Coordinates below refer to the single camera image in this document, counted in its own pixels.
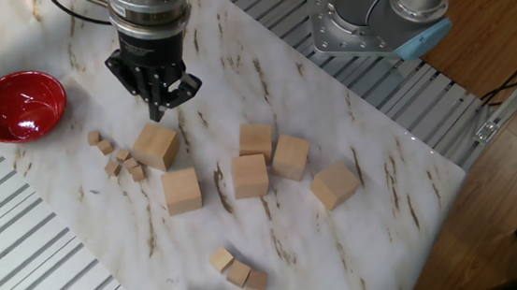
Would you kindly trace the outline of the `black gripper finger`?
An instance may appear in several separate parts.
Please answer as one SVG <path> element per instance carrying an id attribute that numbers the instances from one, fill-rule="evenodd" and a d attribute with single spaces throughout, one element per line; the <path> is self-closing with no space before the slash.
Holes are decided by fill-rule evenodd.
<path id="1" fill-rule="evenodd" d="M 174 109 L 181 106 L 195 97 L 201 87 L 202 80 L 198 77 L 188 73 L 181 73 L 179 79 L 166 81 L 163 84 L 160 107 L 164 109 Z"/>
<path id="2" fill-rule="evenodd" d="M 105 65 L 130 94 L 147 103 L 151 121 L 159 123 L 165 115 L 165 71 L 160 67 L 134 64 L 118 49 L 110 54 Z"/>

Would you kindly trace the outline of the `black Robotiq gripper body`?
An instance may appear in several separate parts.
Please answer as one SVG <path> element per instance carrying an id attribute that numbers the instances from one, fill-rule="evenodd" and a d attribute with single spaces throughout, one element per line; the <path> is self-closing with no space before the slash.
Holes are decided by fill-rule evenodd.
<path id="1" fill-rule="evenodd" d="M 185 71 L 183 63 L 183 34 L 158 39 L 140 39 L 118 33 L 120 51 L 114 52 L 113 71 L 138 67 L 173 67 L 177 77 Z"/>

